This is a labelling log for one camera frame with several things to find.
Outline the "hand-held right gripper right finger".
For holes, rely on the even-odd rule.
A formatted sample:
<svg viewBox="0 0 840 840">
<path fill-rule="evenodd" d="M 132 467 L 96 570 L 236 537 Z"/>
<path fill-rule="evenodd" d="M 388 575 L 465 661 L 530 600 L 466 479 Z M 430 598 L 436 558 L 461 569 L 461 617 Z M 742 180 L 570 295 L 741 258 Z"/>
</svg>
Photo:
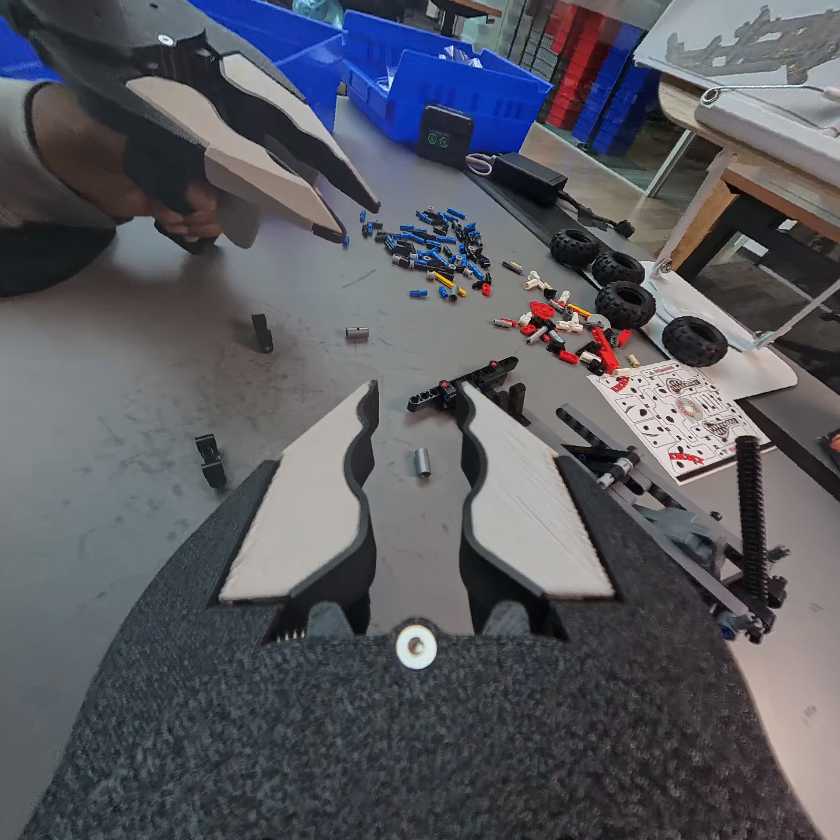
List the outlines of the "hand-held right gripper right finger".
<svg viewBox="0 0 840 840">
<path fill-rule="evenodd" d="M 485 632 L 504 602 L 523 614 L 526 632 L 563 634 L 556 604 L 618 601 L 566 480 L 570 457 L 474 385 L 458 387 L 458 429 L 469 483 L 458 568 L 474 631 Z"/>
</svg>

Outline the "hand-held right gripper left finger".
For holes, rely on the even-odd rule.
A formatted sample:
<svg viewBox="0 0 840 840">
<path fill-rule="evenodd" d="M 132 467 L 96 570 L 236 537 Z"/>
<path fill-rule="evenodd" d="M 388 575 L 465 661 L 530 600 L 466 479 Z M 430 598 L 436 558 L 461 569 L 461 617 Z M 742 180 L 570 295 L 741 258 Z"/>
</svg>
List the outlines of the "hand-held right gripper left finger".
<svg viewBox="0 0 840 840">
<path fill-rule="evenodd" d="M 364 484 L 379 413 L 369 380 L 283 450 L 222 574 L 219 605 L 277 606 L 273 631 L 306 625 L 330 602 L 352 634 L 367 634 L 376 545 Z"/>
</svg>

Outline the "pile of blue black pins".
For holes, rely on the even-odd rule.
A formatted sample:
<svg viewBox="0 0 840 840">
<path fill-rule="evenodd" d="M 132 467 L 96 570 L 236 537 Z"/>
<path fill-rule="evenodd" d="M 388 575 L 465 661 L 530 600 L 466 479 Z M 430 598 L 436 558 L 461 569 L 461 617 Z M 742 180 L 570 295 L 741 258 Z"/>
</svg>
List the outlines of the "pile of blue black pins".
<svg viewBox="0 0 840 840">
<path fill-rule="evenodd" d="M 432 289 L 447 303 L 463 300 L 468 290 L 491 297 L 492 261 L 477 222 L 465 213 L 429 206 L 415 212 L 414 223 L 387 226 L 362 209 L 359 224 L 362 238 L 381 246 L 395 268 L 424 278 L 409 298 L 428 298 Z"/>
</svg>

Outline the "person's left forearm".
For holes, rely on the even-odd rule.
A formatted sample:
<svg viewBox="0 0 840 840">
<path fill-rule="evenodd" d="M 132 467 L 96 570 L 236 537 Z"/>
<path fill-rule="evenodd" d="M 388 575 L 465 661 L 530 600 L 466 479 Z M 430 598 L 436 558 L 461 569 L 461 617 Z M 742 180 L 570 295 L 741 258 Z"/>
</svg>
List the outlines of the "person's left forearm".
<svg viewBox="0 0 840 840">
<path fill-rule="evenodd" d="M 1 227 L 114 228 L 113 220 L 48 171 L 30 137 L 30 106 L 46 84 L 1 79 Z"/>
</svg>

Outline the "dark background desk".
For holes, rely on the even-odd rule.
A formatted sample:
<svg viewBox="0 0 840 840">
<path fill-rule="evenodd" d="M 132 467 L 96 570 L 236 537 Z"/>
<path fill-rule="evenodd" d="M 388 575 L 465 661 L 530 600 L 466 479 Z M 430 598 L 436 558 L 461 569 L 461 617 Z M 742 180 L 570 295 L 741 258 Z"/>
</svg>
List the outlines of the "dark background desk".
<svg viewBox="0 0 840 840">
<path fill-rule="evenodd" d="M 503 15 L 503 10 L 479 1 L 427 1 L 437 10 L 443 11 L 444 18 L 441 35 L 452 37 L 455 34 L 456 18 L 489 18 L 496 19 Z"/>
</svg>

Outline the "person's left hand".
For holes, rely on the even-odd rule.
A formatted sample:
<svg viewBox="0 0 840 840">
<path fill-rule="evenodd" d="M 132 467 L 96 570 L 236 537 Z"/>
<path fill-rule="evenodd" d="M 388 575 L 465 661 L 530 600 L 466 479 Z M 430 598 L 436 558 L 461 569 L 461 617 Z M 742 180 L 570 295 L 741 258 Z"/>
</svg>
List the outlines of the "person's left hand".
<svg viewBox="0 0 840 840">
<path fill-rule="evenodd" d="M 217 219 L 218 191 L 190 182 L 189 214 L 178 213 L 143 192 L 123 170 L 125 138 L 91 119 L 74 94 L 48 84 L 31 100 L 35 147 L 47 170 L 71 191 L 119 224 L 152 217 L 172 235 L 213 238 L 222 234 Z"/>
</svg>

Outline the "blue bin with square label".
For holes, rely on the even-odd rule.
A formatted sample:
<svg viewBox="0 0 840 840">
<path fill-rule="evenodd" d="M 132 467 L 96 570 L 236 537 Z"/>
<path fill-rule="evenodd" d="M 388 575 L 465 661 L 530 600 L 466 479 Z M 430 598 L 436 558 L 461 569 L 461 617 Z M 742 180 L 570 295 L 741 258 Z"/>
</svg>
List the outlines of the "blue bin with square label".
<svg viewBox="0 0 840 840">
<path fill-rule="evenodd" d="M 192 4 L 265 56 L 305 98 L 326 130 L 333 131 L 343 57 L 338 29 L 270 3 L 202 1 Z M 5 18 L 1 29 L 2 77 L 21 81 L 64 80 L 61 73 L 44 64 L 27 38 Z M 142 66 L 146 76 L 167 77 L 184 86 L 193 86 L 228 126 L 255 141 L 261 138 L 261 134 L 251 132 L 262 125 L 258 113 L 241 110 L 247 90 L 225 82 L 216 58 L 187 56 L 158 41 L 145 56 L 163 60 L 158 69 Z M 240 96 L 234 94 L 235 87 L 241 91 Z"/>
</svg>

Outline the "teal plastic bag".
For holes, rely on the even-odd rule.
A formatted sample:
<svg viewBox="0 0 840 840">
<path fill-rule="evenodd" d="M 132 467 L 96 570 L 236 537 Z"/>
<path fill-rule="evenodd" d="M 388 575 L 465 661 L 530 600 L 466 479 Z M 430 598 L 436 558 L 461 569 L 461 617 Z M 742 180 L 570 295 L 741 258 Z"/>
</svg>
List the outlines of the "teal plastic bag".
<svg viewBox="0 0 840 840">
<path fill-rule="evenodd" d="M 291 10 L 306 18 L 317 20 L 336 29 L 343 28 L 344 7 L 341 1 L 292 2 Z"/>
</svg>

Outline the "white sticker sheet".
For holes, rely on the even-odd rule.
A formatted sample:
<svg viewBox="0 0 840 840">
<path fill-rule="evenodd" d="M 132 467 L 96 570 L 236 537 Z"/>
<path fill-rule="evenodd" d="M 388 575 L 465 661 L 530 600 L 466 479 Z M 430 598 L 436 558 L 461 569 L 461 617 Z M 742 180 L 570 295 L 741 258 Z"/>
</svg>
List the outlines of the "white sticker sheet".
<svg viewBox="0 0 840 840">
<path fill-rule="evenodd" d="M 776 446 L 700 369 L 678 362 L 618 369 L 589 380 L 680 486 L 734 466 L 736 440 L 755 437 L 761 453 Z"/>
</svg>

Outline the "plain blue bin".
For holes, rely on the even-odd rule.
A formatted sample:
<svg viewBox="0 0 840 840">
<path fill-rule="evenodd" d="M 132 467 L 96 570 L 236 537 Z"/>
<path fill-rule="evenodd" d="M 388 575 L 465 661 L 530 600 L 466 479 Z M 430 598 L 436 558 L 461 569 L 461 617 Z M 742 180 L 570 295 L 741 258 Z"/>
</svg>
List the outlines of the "plain blue bin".
<svg viewBox="0 0 840 840">
<path fill-rule="evenodd" d="M 517 152 L 551 84 L 483 49 L 355 11 L 343 20 L 350 100 L 395 142 L 414 144 L 428 103 L 473 119 L 470 149 Z"/>
</svg>

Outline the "pile of red white pieces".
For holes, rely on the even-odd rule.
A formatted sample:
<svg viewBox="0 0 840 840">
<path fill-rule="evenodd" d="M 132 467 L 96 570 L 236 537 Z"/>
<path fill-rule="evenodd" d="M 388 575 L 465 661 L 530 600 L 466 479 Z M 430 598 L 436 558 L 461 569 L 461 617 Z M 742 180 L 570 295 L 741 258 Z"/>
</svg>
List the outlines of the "pile of red white pieces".
<svg viewBox="0 0 840 840">
<path fill-rule="evenodd" d="M 531 301 L 529 320 L 495 318 L 499 329 L 518 329 L 528 345 L 543 343 L 544 348 L 567 364 L 583 364 L 598 375 L 628 377 L 633 367 L 622 366 L 616 351 L 632 337 L 633 330 L 615 330 L 603 315 L 584 311 L 565 290 L 544 288 L 549 295 L 543 301 Z"/>
</svg>

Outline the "black power adapter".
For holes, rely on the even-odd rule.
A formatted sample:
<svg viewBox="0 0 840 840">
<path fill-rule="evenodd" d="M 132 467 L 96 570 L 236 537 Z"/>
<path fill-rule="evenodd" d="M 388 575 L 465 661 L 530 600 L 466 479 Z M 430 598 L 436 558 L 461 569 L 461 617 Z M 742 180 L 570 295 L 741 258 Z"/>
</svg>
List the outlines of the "black power adapter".
<svg viewBox="0 0 840 840">
<path fill-rule="evenodd" d="M 569 179 L 522 154 L 508 152 L 495 156 L 490 180 L 532 203 L 549 207 L 557 202 Z"/>
</svg>

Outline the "shelf of small storage bins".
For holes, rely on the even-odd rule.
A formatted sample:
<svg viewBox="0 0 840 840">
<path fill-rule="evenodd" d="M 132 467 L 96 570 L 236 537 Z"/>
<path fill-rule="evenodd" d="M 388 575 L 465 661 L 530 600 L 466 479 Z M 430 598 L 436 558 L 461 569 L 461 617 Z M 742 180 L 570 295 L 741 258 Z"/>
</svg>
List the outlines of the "shelf of small storage bins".
<svg viewBox="0 0 840 840">
<path fill-rule="evenodd" d="M 595 156 L 627 157 L 658 109 L 660 73 L 639 65 L 649 25 L 596 2 L 541 2 L 520 65 L 550 84 L 538 121 Z"/>
</svg>

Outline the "wooden background table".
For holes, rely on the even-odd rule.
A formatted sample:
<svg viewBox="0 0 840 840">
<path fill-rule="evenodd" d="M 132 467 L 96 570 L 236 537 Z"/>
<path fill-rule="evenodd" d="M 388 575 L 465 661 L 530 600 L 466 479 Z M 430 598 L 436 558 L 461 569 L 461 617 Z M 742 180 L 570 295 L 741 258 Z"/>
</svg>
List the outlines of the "wooden background table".
<svg viewBox="0 0 840 840">
<path fill-rule="evenodd" d="M 835 280 L 838 189 L 812 178 L 756 171 L 731 164 L 704 199 L 668 259 L 683 280 L 693 280 L 737 236 L 816 280 Z"/>
</svg>

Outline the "building instruction booklet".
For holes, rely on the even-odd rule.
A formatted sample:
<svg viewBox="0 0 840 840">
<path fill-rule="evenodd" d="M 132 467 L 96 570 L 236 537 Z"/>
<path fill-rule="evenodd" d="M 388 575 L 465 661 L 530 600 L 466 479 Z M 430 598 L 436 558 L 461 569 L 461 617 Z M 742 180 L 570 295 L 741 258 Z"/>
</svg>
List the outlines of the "building instruction booklet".
<svg viewBox="0 0 840 840">
<path fill-rule="evenodd" d="M 635 60 L 701 86 L 836 88 L 839 2 L 673 2 L 636 48 Z"/>
</svg>

